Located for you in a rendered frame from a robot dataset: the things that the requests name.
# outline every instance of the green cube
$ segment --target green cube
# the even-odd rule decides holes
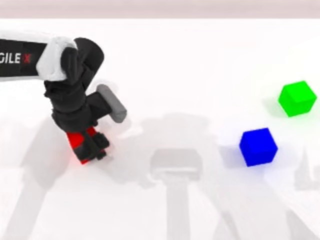
[[[285,85],[278,99],[288,117],[310,112],[317,99],[306,81]]]

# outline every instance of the block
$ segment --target block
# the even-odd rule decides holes
[[[278,151],[268,128],[244,132],[239,146],[248,167],[271,163]]]
[[[293,117],[310,112],[316,100],[316,94],[306,81],[299,81],[285,85],[278,102],[287,116]]]

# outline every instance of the blue block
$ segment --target blue block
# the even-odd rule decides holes
[[[271,163],[278,151],[268,128],[245,131],[239,146],[248,167]]]

